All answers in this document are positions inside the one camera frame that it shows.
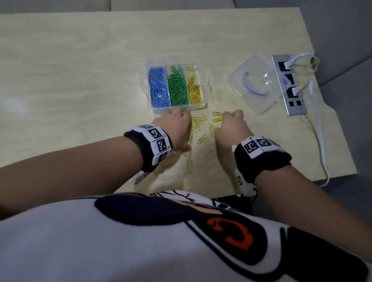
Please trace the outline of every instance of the shirt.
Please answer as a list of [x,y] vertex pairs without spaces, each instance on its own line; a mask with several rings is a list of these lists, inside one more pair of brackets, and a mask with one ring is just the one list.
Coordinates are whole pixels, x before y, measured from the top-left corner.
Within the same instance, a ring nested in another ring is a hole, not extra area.
[[39,206],[0,222],[1,281],[372,281],[371,264],[185,191]]

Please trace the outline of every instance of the table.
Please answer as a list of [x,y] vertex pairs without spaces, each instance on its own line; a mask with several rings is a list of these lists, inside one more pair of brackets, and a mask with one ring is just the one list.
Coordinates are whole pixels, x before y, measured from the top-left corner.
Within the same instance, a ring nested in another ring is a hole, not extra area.
[[[300,172],[311,180],[324,179],[307,94],[306,116],[288,117],[281,100],[258,116],[227,86],[228,74],[256,52],[267,58],[313,52],[298,8],[0,15],[0,165],[119,136],[151,122],[154,114],[138,77],[145,59],[192,55],[211,70],[213,98],[193,116],[211,120],[213,111],[240,108],[252,131],[281,144]],[[301,83],[315,79],[304,68],[296,72]],[[314,86],[330,175],[354,174],[337,115]],[[207,130],[206,125],[194,140]],[[164,172],[137,186],[126,183],[119,191],[236,193],[217,154],[203,159],[210,150],[215,150],[213,141],[194,141],[191,174],[189,156],[177,155],[175,164],[172,159],[167,160],[171,166],[162,164]],[[231,156],[222,157],[234,165]]]

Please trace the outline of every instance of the plastic lid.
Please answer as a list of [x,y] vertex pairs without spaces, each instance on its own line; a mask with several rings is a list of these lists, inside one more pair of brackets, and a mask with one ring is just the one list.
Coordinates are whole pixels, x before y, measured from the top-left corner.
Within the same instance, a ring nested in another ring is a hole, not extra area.
[[278,101],[291,82],[270,61],[261,54],[256,54],[229,75],[227,84],[257,114],[262,114]]

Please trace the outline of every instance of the forearm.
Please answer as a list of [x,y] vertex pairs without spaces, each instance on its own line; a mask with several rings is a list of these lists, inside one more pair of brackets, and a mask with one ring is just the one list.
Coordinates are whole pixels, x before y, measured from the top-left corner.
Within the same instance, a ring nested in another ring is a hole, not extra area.
[[255,180],[272,215],[372,262],[372,230],[292,166]]
[[16,214],[67,198],[113,193],[143,166],[126,137],[29,158],[0,168],[0,207]]

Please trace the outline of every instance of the power strip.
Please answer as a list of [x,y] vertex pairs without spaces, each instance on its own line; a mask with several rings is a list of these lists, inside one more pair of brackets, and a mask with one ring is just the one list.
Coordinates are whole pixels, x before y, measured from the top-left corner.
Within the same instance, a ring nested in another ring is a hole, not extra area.
[[[285,109],[289,116],[295,115],[306,115],[307,108],[302,95],[294,96],[292,93],[292,88],[298,86],[296,74],[293,69],[286,69],[284,63],[291,59],[291,55],[273,55],[271,56],[273,64],[290,80],[291,86],[283,93],[283,101]],[[279,80],[280,89],[283,92],[283,83]]]

